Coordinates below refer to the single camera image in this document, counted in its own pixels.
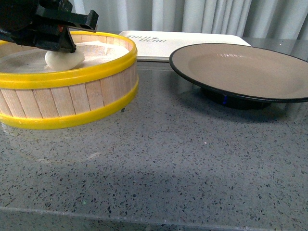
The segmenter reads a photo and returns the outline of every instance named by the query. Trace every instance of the popsicle stick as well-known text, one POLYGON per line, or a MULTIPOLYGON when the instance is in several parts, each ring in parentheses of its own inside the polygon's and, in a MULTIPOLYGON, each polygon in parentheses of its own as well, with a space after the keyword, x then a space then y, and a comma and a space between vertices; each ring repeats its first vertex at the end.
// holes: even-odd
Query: popsicle stick
POLYGON ((126 43, 125 40, 119 39, 119 46, 126 48, 126 43))
POLYGON ((68 87, 52 88, 51 93, 59 116, 75 115, 73 101, 68 87))
POLYGON ((133 49, 133 44, 129 43, 128 44, 128 50, 131 51, 133 49))
POLYGON ((22 51, 22 46, 16 45, 14 43, 9 43, 7 44, 6 50, 8 50, 10 54, 14 54, 22 51))
POLYGON ((113 75, 113 82, 115 88, 115 99, 118 100, 125 95, 122 72, 113 75))
POLYGON ((108 43, 108 44, 114 44, 114 37, 107 37, 106 43, 108 43))
POLYGON ((120 46, 120 39, 114 38, 114 45, 120 46))
POLYGON ((12 50, 12 45, 10 43, 0 46, 0 58, 12 54, 13 51, 14 50, 12 50))
POLYGON ((95 39, 93 40, 94 36, 93 35, 82 35, 81 39, 82 42, 92 42, 95 41, 95 39))
POLYGON ((125 94, 129 93, 130 89, 131 89, 129 69, 130 68, 127 68, 124 71, 122 71, 123 82, 124 82, 124 93, 125 94))
POLYGON ((90 110, 104 107, 103 95, 101 90, 101 83, 99 80, 92 81, 85 84, 88 100, 90 104, 90 110))
POLYGON ((81 43, 82 42, 82 35, 72 35, 72 39, 74 43, 81 43))
POLYGON ((138 81, 138 65, 137 65, 137 62, 134 63, 134 77, 135 77, 134 85, 136 85, 136 83, 138 81))
POLYGON ((0 110, 2 114, 12 116, 10 108, 8 107, 8 104, 6 103, 1 90, 0 90, 0 110))
POLYGON ((103 102, 106 106, 116 100, 113 76, 103 78, 100 82, 103 94, 103 102))
POLYGON ((107 43, 107 37, 106 36, 97 36, 97 38, 94 41, 96 41, 96 40, 103 42, 103 43, 107 43))
POLYGON ((20 51, 29 51, 29 50, 34 50, 34 49, 38 49, 36 47, 28 47, 28 46, 19 46, 20 47, 20 51))
POLYGON ((129 80, 130 80, 130 89, 133 89, 133 87, 136 84, 136 78, 135 78, 135 64, 130 66, 129 68, 129 80))
POLYGON ((76 114, 90 111, 86 87, 84 84, 69 86, 76 114))
POLYGON ((23 107, 14 89, 1 89, 2 95, 14 117, 26 118, 23 107))
POLYGON ((32 90, 16 90, 16 93, 27 118, 42 118, 32 90))
POLYGON ((125 41, 125 48, 128 50, 128 51, 131 51, 130 49, 129 49, 129 42, 127 42, 127 41, 125 41))
POLYGON ((43 118, 59 117, 50 89, 33 89, 33 93, 43 118))

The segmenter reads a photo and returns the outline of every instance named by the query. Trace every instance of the plate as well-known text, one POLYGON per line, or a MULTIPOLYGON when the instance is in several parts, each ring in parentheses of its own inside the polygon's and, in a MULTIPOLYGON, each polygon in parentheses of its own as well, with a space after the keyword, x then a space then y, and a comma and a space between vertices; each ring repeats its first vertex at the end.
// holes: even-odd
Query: plate
POLYGON ((308 101, 308 62, 235 44, 194 44, 172 52, 170 65, 186 80, 224 96, 266 103, 308 101))
POLYGON ((138 49, 138 61, 169 62, 178 48, 199 43, 228 43, 250 46, 235 35, 217 35, 166 31, 122 31, 120 35, 133 40, 138 49))

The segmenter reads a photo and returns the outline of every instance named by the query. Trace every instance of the yellow plastic ring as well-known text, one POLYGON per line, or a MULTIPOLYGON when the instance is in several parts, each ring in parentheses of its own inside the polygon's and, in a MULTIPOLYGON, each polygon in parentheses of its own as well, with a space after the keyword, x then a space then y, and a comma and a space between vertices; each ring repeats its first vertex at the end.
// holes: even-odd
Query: yellow plastic ring
MULTIPOLYGON (((119 73, 137 61, 136 44, 127 37, 103 32, 71 32, 73 35, 98 35, 114 37, 129 42, 132 49, 126 55, 96 66, 64 72, 10 74, 0 73, 0 88, 7 89, 43 89, 70 86, 80 83, 95 81, 119 73)), ((7 42, 0 41, 0 46, 7 42)))

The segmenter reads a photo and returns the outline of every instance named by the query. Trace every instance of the white tray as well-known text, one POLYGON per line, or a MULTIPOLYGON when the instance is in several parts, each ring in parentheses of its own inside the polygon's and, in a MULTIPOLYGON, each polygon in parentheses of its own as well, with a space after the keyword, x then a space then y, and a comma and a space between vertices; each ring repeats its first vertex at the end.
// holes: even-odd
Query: white tray
POLYGON ((123 31, 120 35, 136 43, 138 60, 169 62, 170 54, 180 47, 198 43, 228 43, 250 46, 234 35, 199 34, 161 31, 123 31))

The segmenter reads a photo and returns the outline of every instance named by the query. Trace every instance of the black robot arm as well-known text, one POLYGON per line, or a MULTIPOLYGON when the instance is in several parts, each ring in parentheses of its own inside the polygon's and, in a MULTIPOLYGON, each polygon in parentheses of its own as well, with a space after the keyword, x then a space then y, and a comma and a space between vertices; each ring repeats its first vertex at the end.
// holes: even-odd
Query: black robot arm
POLYGON ((70 28, 95 31, 98 14, 72 13, 68 0, 0 0, 0 39, 49 51, 74 52, 70 28))

